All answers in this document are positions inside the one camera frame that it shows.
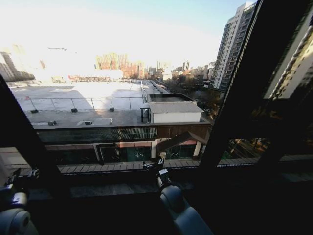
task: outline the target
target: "high-rise building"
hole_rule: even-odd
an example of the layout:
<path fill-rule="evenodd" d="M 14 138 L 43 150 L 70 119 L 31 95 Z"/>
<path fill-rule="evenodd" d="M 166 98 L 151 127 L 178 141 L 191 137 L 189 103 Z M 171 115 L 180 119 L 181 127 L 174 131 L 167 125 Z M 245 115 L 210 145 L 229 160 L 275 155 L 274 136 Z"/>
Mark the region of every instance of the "high-rise building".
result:
<path fill-rule="evenodd" d="M 170 69 L 171 62 L 170 61 L 157 61 L 157 68 L 158 69 Z"/>
<path fill-rule="evenodd" d="M 188 70 L 189 69 L 189 61 L 185 61 L 182 63 L 182 70 Z"/>
<path fill-rule="evenodd" d="M 246 2 L 227 21 L 210 83 L 213 88 L 226 90 L 254 8 L 255 3 Z"/>
<path fill-rule="evenodd" d="M 1 51 L 1 55 L 14 76 L 13 80 L 18 81 L 35 78 L 31 60 L 25 53 L 23 46 L 13 44 L 11 48 Z"/>
<path fill-rule="evenodd" d="M 10 70 L 10 67 L 5 62 L 4 57 L 0 54 L 0 74 L 6 82 L 14 81 L 14 75 Z"/>
<path fill-rule="evenodd" d="M 125 78 L 144 77 L 144 63 L 131 62 L 127 54 L 116 53 L 97 55 L 95 68 L 100 70 L 122 70 Z"/>

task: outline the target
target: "sky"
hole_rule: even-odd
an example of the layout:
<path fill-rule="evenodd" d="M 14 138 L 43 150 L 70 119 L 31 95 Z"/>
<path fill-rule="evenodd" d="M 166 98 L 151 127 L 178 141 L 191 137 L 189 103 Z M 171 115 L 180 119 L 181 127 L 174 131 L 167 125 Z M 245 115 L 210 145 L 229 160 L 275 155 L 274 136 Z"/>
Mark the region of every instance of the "sky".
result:
<path fill-rule="evenodd" d="M 0 47 L 27 52 L 63 47 L 86 57 L 127 53 L 156 67 L 157 60 L 203 66 L 215 61 L 227 20 L 244 0 L 0 0 Z"/>

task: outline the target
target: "flat rooftop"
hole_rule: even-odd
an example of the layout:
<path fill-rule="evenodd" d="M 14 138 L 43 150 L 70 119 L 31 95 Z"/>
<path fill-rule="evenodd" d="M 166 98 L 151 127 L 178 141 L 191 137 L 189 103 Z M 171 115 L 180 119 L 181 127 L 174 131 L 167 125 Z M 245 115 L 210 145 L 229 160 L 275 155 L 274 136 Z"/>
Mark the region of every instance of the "flat rooftop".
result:
<path fill-rule="evenodd" d="M 146 94 L 160 101 L 192 101 L 182 94 L 160 94 L 150 81 L 143 81 Z M 144 103 L 141 83 L 80 82 L 11 88 L 35 129 L 97 126 L 138 126 L 148 122 L 141 111 Z"/>
<path fill-rule="evenodd" d="M 183 94 L 149 94 L 150 102 L 192 102 L 193 99 Z"/>
<path fill-rule="evenodd" d="M 36 114 L 25 112 L 29 121 L 35 129 L 54 128 L 79 128 L 97 126 L 138 126 L 148 122 L 145 117 L 141 122 L 140 110 L 115 110 L 114 112 L 105 110 L 96 111 L 41 111 Z M 55 126 L 49 126 L 48 122 L 56 121 Z M 85 125 L 84 121 L 91 121 L 92 125 Z"/>

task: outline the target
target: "metal railing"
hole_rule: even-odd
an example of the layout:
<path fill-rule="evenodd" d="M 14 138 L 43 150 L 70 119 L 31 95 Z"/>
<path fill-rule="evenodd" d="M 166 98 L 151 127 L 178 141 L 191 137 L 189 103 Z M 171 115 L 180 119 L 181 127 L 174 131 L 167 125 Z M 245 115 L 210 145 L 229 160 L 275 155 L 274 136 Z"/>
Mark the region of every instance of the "metal railing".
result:
<path fill-rule="evenodd" d="M 24 111 L 66 111 L 78 110 L 138 110 L 144 103 L 143 97 L 114 98 L 28 98 L 17 99 Z"/>
<path fill-rule="evenodd" d="M 141 94 L 142 94 L 142 102 L 146 103 L 147 102 L 147 94 L 146 94 L 146 90 L 143 87 L 142 81 L 141 81 Z"/>

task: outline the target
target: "brown building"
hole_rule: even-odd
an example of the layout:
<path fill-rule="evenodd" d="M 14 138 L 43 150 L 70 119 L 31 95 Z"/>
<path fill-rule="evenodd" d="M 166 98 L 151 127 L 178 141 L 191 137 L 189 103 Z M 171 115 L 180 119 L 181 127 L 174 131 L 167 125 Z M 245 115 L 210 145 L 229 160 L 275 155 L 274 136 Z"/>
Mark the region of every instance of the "brown building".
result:
<path fill-rule="evenodd" d="M 131 62 L 127 54 L 116 53 L 96 56 L 96 69 L 100 70 L 122 70 L 125 78 L 144 78 L 144 63 Z"/>

